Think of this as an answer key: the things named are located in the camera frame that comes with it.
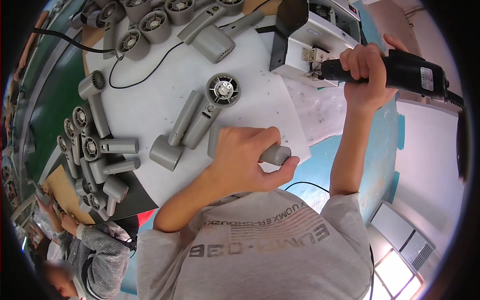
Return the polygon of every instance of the hand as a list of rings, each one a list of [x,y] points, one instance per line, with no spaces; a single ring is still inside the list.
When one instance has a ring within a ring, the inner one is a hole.
[[[78,224],[75,222],[75,219],[71,215],[63,213],[60,215],[61,226],[68,231],[69,233],[77,236],[77,227]]]
[[[385,41],[395,49],[408,52],[407,47],[391,35],[384,34]],[[398,91],[385,87],[386,70],[382,60],[385,54],[375,43],[367,46],[356,45],[340,54],[340,63],[345,71],[350,70],[353,79],[368,78],[368,83],[345,83],[345,99],[349,109],[375,113]]]
[[[260,155],[270,146],[280,145],[276,127],[235,128],[220,131],[215,160],[206,169],[212,186],[221,189],[222,197],[236,192],[268,192],[289,182],[300,159],[292,156],[279,170],[265,173],[258,165]]]
[[[53,209],[53,201],[50,201],[49,205],[45,205],[37,195],[35,195],[35,199],[38,203],[38,206],[40,206],[40,209],[43,210],[47,215],[55,214],[55,209]]]

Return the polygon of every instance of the person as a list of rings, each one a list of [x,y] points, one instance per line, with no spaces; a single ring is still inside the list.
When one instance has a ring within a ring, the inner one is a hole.
[[[127,272],[130,249],[134,245],[130,242],[138,233],[137,216],[89,227],[77,224],[66,213],[58,218],[53,201],[45,205],[37,196],[36,200],[57,233],[63,259],[74,268],[72,278],[68,270],[45,264],[42,275],[46,281],[67,299],[78,297],[97,300],[115,297]]]
[[[383,55],[372,43],[340,55],[345,71],[369,82],[345,84],[345,126],[321,213],[275,189],[293,178],[298,157],[272,173],[258,165],[280,144],[277,128],[223,128],[213,163],[139,235],[139,299],[362,299],[373,273],[358,202],[363,161],[373,115],[397,92],[385,87]]]

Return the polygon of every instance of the white machine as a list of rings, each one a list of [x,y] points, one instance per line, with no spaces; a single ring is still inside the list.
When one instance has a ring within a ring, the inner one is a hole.
[[[347,0],[283,0],[278,7],[270,71],[314,87],[320,65],[362,43],[360,15]]]

